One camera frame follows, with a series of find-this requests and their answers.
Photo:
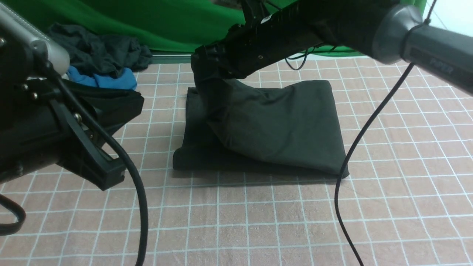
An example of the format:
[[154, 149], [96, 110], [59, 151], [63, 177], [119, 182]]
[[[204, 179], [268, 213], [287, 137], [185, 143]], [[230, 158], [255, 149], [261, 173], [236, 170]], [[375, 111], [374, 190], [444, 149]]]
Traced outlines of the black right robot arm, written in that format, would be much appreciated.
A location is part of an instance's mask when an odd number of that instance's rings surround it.
[[472, 94], [472, 37], [429, 25], [415, 6], [390, 0], [297, 0], [270, 14], [262, 0], [240, 4], [245, 23], [191, 55], [196, 82], [244, 79], [297, 52], [330, 45], [385, 65], [415, 64]]

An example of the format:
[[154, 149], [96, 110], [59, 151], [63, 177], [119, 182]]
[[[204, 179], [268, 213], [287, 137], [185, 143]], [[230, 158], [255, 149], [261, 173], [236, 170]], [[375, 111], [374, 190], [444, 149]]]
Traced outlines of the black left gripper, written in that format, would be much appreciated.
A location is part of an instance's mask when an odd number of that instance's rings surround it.
[[[142, 112], [144, 98], [137, 91], [63, 82], [109, 135]], [[56, 163], [102, 191], [122, 183], [125, 164], [95, 143], [89, 119], [69, 107], [50, 81], [10, 84], [1, 94], [1, 183]]]

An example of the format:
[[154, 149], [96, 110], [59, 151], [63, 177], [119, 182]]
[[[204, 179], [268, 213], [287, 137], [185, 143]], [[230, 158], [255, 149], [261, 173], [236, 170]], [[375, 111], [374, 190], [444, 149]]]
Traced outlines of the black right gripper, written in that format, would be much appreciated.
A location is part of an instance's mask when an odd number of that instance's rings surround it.
[[196, 80], [243, 79], [316, 45], [318, 36], [300, 18], [271, 15], [197, 48], [191, 56], [191, 69]]

